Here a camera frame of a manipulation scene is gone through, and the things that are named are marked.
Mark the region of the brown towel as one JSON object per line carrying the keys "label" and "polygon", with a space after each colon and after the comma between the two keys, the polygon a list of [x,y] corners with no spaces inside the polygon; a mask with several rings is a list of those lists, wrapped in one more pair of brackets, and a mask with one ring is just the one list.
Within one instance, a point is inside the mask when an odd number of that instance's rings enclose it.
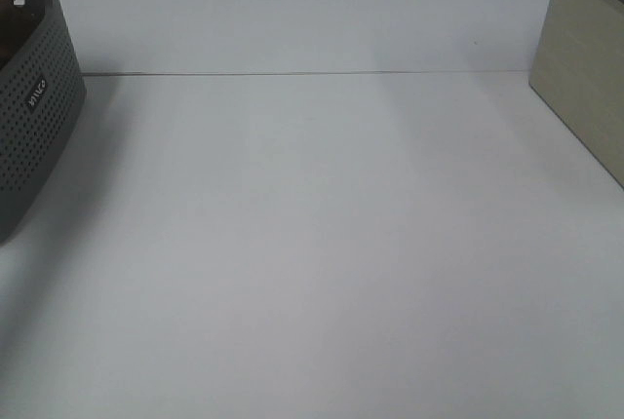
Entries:
{"label": "brown towel", "polygon": [[37,18],[15,0],[1,0],[1,67],[4,67],[37,26]]}

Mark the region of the grey perforated plastic basket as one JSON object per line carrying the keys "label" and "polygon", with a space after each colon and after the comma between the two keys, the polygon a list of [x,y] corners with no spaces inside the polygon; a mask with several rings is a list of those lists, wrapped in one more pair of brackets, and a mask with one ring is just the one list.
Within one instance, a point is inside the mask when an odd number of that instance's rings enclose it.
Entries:
{"label": "grey perforated plastic basket", "polygon": [[71,137],[86,87],[59,0],[24,0],[37,26],[1,67],[1,239],[7,241]]}

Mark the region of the beige fabric storage box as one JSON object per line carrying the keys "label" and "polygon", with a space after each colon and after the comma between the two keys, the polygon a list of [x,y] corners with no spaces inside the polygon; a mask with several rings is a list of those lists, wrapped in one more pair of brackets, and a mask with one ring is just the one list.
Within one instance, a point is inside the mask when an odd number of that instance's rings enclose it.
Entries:
{"label": "beige fabric storage box", "polygon": [[550,0],[529,84],[623,180],[623,0]]}

